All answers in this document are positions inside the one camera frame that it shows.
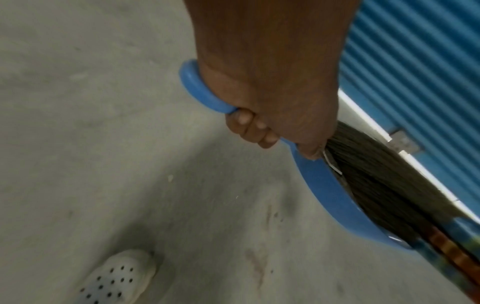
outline concrete floor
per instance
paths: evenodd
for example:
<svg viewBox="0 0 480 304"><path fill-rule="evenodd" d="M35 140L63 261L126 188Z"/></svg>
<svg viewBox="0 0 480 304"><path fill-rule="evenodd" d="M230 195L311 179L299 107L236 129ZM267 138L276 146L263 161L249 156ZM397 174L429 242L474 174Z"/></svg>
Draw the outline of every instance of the concrete floor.
<svg viewBox="0 0 480 304"><path fill-rule="evenodd" d="M194 54L180 0L0 1L2 303L63 303L130 247L163 260L143 304L469 302L230 136L178 81Z"/></svg>

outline skin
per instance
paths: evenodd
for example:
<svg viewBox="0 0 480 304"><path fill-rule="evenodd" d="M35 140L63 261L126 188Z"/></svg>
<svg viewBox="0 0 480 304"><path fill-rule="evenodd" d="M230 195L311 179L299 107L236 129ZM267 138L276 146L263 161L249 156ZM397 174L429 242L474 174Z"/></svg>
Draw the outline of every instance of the skin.
<svg viewBox="0 0 480 304"><path fill-rule="evenodd" d="M321 157L337 125L338 65L360 0L184 0L200 74L228 128L263 148L279 136Z"/></svg>

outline corrugated metal door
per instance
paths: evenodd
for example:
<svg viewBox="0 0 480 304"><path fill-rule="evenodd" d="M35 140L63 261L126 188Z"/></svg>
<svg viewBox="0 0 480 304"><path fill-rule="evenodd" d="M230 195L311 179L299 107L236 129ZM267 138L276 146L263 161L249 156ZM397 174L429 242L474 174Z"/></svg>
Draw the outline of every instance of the corrugated metal door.
<svg viewBox="0 0 480 304"><path fill-rule="evenodd" d="M480 215L480 1L364 0L341 88Z"/></svg>

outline white shoe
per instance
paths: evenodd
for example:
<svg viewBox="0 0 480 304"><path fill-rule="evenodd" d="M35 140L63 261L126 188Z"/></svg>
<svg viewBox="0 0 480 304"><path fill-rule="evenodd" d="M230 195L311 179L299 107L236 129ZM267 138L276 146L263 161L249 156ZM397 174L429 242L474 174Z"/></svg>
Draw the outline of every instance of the white shoe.
<svg viewBox="0 0 480 304"><path fill-rule="evenodd" d="M153 257L142 250L126 250L109 257L78 289L75 304L133 304L156 271Z"/></svg>

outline blue handle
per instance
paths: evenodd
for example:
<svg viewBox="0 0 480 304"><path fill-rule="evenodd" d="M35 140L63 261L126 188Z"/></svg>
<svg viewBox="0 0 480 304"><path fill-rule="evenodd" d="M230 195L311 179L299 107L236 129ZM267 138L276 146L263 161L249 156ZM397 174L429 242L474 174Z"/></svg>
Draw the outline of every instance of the blue handle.
<svg viewBox="0 0 480 304"><path fill-rule="evenodd" d="M196 60L186 61L180 68L179 74L186 90L206 107L225 114L237 110L234 106L216 97L207 88L200 77ZM323 160L307 160L298 153L294 143L285 139L282 140L290 146L298 170L312 193L340 225L361 237L405 249L405 244L402 241L387 236L363 213L345 192Z"/></svg>

